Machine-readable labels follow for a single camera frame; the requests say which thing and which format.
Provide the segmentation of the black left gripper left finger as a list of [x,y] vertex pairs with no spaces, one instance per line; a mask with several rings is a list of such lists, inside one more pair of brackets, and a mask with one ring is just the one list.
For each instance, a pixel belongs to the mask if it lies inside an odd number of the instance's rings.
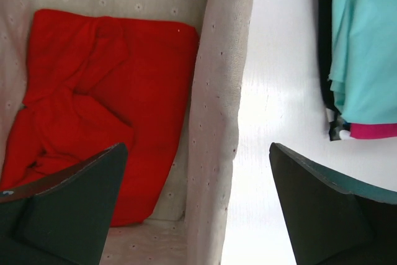
[[1,264],[99,264],[127,158],[118,143],[1,191]]

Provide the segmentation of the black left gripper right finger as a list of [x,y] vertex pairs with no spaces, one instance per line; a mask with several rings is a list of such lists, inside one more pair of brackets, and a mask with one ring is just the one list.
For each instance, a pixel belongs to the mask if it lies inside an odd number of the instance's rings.
[[297,264],[396,264],[396,192],[272,143],[270,166]]

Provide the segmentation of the patterned t shirt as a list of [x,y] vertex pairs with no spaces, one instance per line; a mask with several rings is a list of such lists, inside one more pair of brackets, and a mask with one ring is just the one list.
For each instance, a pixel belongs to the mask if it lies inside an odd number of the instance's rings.
[[340,115],[331,109],[326,109],[326,115],[329,122],[329,139],[331,141],[350,140],[350,124],[347,123]]

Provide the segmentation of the pink t shirt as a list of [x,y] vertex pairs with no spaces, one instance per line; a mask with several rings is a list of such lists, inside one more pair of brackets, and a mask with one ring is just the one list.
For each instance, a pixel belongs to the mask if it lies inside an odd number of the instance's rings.
[[350,135],[361,140],[376,140],[397,136],[397,124],[351,124]]

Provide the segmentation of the wicker basket with cloth liner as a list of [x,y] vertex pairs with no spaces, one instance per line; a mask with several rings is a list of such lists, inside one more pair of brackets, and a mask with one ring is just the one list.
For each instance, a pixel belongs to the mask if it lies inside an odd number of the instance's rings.
[[22,103],[36,9],[180,20],[200,32],[180,145],[154,214],[109,231],[101,264],[220,264],[253,0],[1,0],[1,138]]

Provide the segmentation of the teal t shirt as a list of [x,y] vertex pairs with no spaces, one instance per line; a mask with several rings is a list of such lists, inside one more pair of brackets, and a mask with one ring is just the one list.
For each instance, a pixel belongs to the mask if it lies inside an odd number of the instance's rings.
[[332,0],[329,79],[345,121],[396,123],[396,0]]

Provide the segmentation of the black t shirt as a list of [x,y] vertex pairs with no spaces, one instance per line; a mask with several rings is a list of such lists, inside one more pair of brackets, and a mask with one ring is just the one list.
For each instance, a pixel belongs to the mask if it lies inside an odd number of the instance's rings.
[[332,0],[318,0],[317,54],[321,95],[329,122],[328,135],[329,139],[334,141],[338,139],[335,132],[337,109],[329,80],[332,61]]

